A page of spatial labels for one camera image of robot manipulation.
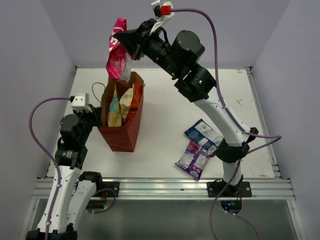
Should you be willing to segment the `pink snack bag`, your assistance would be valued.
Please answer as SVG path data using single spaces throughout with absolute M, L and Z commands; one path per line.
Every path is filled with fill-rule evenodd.
M 129 86 L 132 59 L 119 40 L 115 38 L 115 34 L 125 31 L 127 31 L 127 20 L 119 17 L 112 28 L 109 38 L 106 70 L 113 80 Z

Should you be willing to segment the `tan paper snack bag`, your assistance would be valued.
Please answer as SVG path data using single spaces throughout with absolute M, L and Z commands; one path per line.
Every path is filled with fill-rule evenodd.
M 107 114 L 108 127 L 120 127 L 126 124 L 133 98 L 133 87 L 128 88 L 121 97 L 118 95 L 116 85 L 114 87 Z

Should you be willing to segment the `red paper bag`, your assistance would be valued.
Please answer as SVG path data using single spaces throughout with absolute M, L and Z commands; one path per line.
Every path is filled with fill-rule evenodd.
M 144 80 L 131 72 L 128 83 L 108 78 L 100 99 L 100 134 L 113 152 L 134 152 L 144 105 Z

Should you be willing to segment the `large orange chips bag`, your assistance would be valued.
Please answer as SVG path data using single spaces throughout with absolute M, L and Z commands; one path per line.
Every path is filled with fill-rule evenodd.
M 143 83 L 138 83 L 137 81 L 133 83 L 133 95 L 130 104 L 130 112 L 136 112 L 138 110 L 143 93 L 143 88 Z

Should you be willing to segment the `blue snack bag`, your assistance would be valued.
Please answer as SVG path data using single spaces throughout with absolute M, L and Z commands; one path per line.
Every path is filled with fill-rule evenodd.
M 184 134 L 211 156 L 216 154 L 216 150 L 223 140 L 223 137 L 204 122 L 202 118 L 188 128 Z

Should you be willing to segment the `purple snack bag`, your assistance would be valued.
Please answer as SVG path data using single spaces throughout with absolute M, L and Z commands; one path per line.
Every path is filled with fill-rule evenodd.
M 175 165 L 196 180 L 200 180 L 210 157 L 210 152 L 191 140 L 179 161 L 177 161 Z

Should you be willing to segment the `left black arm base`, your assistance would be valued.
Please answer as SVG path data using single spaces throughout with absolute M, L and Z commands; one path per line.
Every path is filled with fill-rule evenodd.
M 102 189 L 108 189 L 100 192 L 98 194 L 103 200 L 111 200 L 114 197 L 118 197 L 120 190 L 120 182 L 119 181 L 104 181 L 102 183 Z

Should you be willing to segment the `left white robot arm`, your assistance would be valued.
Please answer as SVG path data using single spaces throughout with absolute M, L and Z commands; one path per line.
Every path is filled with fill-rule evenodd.
M 72 114 L 61 119 L 52 188 L 36 229 L 29 231 L 26 239 L 77 239 L 77 228 L 90 198 L 104 190 L 100 173 L 81 171 L 88 152 L 86 142 L 93 127 L 99 125 L 100 118 L 91 104 L 74 107 Z

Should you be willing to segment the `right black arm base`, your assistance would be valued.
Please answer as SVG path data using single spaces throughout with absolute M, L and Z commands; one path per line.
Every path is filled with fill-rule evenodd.
M 215 198 L 227 183 L 222 180 L 207 182 L 207 193 L 209 198 Z M 243 206 L 243 198 L 251 198 L 253 196 L 251 185 L 248 181 L 241 180 L 237 185 L 229 185 L 220 198 L 231 198 L 231 200 L 221 200 L 220 205 L 224 211 L 238 214 Z

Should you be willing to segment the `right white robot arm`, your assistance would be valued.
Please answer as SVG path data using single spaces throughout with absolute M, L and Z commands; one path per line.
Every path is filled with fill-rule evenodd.
M 136 29 L 115 33 L 114 37 L 133 60 L 147 56 L 171 75 L 178 92 L 205 112 L 220 130 L 223 139 L 216 156 L 223 166 L 222 189 L 227 196 L 235 196 L 241 190 L 243 179 L 240 161 L 249 153 L 249 143 L 259 131 L 242 123 L 234 113 L 228 114 L 232 110 L 219 99 L 216 80 L 198 64 L 205 51 L 199 37 L 190 30 L 181 30 L 173 43 L 169 43 L 160 38 L 161 27 L 152 30 L 155 22 L 151 18 Z

